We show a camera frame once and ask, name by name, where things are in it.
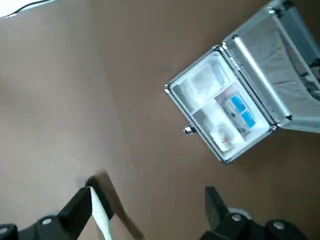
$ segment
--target brown floor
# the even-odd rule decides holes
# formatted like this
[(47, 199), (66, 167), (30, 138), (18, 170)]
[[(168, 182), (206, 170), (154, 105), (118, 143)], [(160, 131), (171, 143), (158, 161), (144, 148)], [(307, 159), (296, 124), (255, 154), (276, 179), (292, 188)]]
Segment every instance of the brown floor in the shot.
[[(320, 135), (279, 130), (224, 166), (163, 91), (266, 2), (61, 0), (0, 20), (0, 223), (56, 212), (104, 169), (147, 239), (209, 229), (206, 185), (320, 239)], [(319, 8), (296, 4), (320, 40)]]

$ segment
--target open case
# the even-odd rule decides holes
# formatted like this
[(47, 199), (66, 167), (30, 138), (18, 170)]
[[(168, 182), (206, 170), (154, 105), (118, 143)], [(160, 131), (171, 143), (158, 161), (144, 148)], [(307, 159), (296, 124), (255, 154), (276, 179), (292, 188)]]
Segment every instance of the open case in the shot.
[(224, 164), (277, 127), (320, 133), (320, 49), (291, 1), (272, 1), (165, 91)]

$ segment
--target screw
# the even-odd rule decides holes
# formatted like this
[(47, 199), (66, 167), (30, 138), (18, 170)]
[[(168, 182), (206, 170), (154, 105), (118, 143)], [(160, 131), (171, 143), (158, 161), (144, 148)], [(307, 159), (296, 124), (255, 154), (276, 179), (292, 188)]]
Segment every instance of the screw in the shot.
[(52, 219), (51, 218), (46, 218), (45, 220), (43, 220), (41, 223), (42, 223), (42, 225), (47, 225), (47, 224), (49, 224), (49, 223), (51, 223), (52, 222)]
[(232, 219), (235, 220), (236, 222), (240, 222), (241, 221), (241, 216), (239, 214), (233, 214), (232, 215)]
[(276, 229), (279, 229), (279, 230), (283, 230), (285, 229), (285, 225), (280, 222), (280, 221), (275, 221), (273, 222), (273, 226), (276, 228)]
[(8, 231), (8, 228), (6, 228), (6, 227), (0, 228), (0, 234), (4, 234), (7, 231)]

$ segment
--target case lid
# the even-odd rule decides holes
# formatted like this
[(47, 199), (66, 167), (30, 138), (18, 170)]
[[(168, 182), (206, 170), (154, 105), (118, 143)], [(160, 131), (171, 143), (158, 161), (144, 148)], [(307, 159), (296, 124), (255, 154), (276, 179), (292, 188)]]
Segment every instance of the case lid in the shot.
[(269, 3), (224, 48), (279, 126), (320, 132), (319, 46), (292, 3)]

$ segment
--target black cable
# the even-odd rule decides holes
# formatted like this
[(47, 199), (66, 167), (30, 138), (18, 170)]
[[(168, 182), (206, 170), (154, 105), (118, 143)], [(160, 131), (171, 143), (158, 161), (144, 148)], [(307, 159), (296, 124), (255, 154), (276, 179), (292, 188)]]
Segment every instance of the black cable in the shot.
[(42, 3), (45, 3), (45, 2), (49, 2), (49, 1), (52, 1), (52, 0), (39, 0), (39, 1), (34, 1), (34, 2), (30, 2), (20, 8), (18, 8), (17, 10), (15, 10), (14, 12), (6, 15), (6, 16), (3, 16), (3, 18), (8, 18), (8, 17), (11, 17), (12, 15), (15, 15), (17, 13), (19, 13), (20, 11), (22, 11), (23, 9), (29, 7), (29, 6), (32, 6), (32, 5), (35, 5), (35, 4), (42, 4)]

